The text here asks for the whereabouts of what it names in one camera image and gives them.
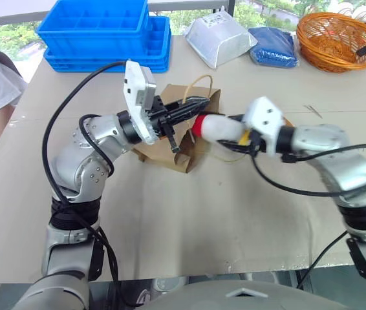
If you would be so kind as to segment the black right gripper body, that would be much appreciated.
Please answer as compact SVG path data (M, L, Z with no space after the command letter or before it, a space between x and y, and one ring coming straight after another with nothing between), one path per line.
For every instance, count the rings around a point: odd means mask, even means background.
M266 152L266 142L263 135L256 130L251 130L249 134L249 151L251 157L256 157L260 152Z

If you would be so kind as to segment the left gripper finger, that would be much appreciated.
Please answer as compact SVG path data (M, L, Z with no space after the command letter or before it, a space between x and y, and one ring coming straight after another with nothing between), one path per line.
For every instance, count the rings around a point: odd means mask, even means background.
M205 105L167 105L166 115L162 117L162 123L167 123L168 125L182 123L195 117L205 108Z
M203 111L210 103L210 100L201 96L190 96L183 99L168 103L166 105L166 110L170 114L198 114Z

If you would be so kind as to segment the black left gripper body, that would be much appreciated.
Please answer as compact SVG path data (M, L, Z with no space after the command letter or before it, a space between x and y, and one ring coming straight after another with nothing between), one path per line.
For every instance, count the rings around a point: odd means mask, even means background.
M179 123L178 116L173 113L180 107L179 101L165 105L160 96L153 98L153 105L147 111L152 128L159 139L167 138L172 152L180 152L180 147L174 139L174 126Z

